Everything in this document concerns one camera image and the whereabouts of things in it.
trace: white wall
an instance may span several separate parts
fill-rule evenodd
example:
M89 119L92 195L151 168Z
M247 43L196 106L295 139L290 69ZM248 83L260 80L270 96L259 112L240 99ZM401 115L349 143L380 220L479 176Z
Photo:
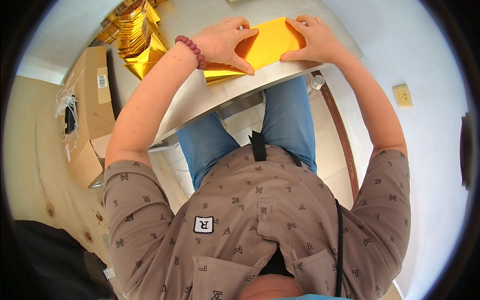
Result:
M63 84L100 22L120 0L58 0L35 32L17 75Z
M459 138L467 111L453 54L416 0L324 0L364 53L361 59L386 92L408 145L412 231L396 285L405 299L421 299L442 271L464 219ZM342 115L363 180L372 151L353 91L336 67L322 70ZM398 108L392 86L406 83L413 108Z

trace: patterned shirt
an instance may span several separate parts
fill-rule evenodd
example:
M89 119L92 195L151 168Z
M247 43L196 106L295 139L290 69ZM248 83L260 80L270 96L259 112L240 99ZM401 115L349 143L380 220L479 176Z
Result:
M104 204L117 277L128 299L236 299L280 247L304 293L334 296L338 216L327 185L282 148L222 158L176 215L148 166L105 171ZM410 236L409 170L397 150L369 164L343 216L342 297L376 299L400 272Z

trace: cardboard box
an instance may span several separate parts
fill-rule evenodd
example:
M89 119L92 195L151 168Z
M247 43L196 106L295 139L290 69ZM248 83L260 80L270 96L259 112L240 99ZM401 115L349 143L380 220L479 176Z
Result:
M66 82L67 88L74 86L78 100L78 135L63 142L65 159L72 179L82 188L91 188L103 182L105 153L115 124L108 84L107 48L87 48Z

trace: electrical outlet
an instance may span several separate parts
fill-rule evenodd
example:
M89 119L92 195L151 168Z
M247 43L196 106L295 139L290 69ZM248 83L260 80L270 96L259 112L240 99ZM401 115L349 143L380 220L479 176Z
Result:
M410 108L413 106L412 98L410 98L410 92L408 91L408 86L406 84L394 86L393 93L398 107Z

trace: person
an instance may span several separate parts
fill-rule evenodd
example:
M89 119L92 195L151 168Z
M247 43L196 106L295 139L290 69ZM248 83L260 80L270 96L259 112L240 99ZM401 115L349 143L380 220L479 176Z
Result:
M352 209L340 206L316 176L301 76L265 89L263 128L252 133L252 144L240 147L215 113L178 131L196 191L173 214L147 149L176 91L199 65L177 42L121 111L105 158L110 254L128 299L376 299L400 272L410 234L400 122L372 75L320 18L287 22L306 47L281 60L335 64L357 97L373 152ZM253 75L234 49L257 33L235 17L191 40L206 61Z

